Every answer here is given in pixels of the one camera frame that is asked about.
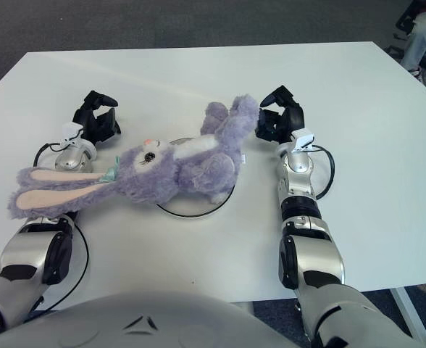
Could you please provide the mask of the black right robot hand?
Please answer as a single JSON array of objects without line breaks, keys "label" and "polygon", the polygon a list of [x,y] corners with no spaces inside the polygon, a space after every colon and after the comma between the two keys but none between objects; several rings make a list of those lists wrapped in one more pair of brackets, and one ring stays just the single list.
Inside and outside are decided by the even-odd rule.
[{"label": "black right robot hand", "polygon": [[[283,107],[282,114],[265,109],[271,104]],[[285,87],[276,88],[266,96],[259,105],[259,119],[255,135],[265,141],[283,144],[291,141],[291,134],[305,127],[304,111],[293,99],[293,94]]]}]

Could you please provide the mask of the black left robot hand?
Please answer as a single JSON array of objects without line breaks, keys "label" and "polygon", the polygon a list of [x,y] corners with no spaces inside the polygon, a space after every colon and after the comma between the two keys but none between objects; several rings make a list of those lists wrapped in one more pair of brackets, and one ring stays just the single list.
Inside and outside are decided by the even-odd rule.
[{"label": "black left robot hand", "polygon": [[[110,107],[110,109],[95,116],[93,112],[101,106]],[[115,107],[117,106],[118,102],[112,97],[90,91],[72,119],[74,123],[83,126],[81,138],[95,145],[97,142],[108,140],[115,134],[121,134],[120,126],[116,121]]]}]

